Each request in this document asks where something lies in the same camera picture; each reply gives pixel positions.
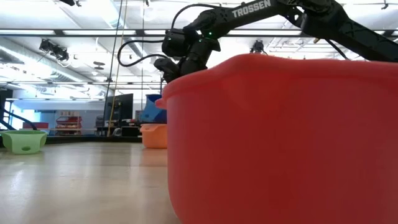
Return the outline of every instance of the black robotic arm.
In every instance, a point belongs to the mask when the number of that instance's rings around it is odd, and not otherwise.
[[[166,82],[206,69],[211,52],[220,51],[217,39],[234,28],[276,15],[284,16],[305,34],[334,40],[367,60],[398,62],[398,44],[352,21],[334,0],[257,0],[235,8],[206,10],[183,29],[172,28],[162,51],[182,59],[174,64],[160,58],[154,65],[164,72]]]

